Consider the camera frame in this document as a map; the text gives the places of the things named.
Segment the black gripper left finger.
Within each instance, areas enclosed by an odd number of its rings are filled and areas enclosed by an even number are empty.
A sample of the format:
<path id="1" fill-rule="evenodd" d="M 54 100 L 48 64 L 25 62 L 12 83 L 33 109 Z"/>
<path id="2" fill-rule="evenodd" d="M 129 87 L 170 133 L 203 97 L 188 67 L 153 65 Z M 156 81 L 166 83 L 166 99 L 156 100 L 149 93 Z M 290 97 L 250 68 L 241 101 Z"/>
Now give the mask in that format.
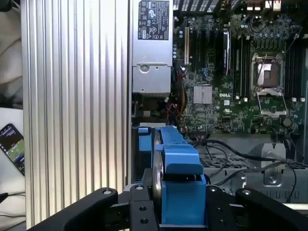
<path id="1" fill-rule="evenodd" d="M 157 231 L 159 224 L 146 186 L 132 185 L 119 194 L 101 188 L 46 220 L 32 231 Z"/>

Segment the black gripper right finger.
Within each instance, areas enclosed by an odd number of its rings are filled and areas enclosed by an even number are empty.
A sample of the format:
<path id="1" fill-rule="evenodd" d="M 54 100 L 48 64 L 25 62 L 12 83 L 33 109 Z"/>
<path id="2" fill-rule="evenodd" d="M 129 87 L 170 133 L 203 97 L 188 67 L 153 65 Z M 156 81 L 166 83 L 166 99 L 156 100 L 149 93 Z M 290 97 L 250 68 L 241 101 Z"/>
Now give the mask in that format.
<path id="1" fill-rule="evenodd" d="M 307 216 L 251 189 L 234 196 L 218 186 L 206 187 L 206 225 L 209 231 L 306 231 Z"/>

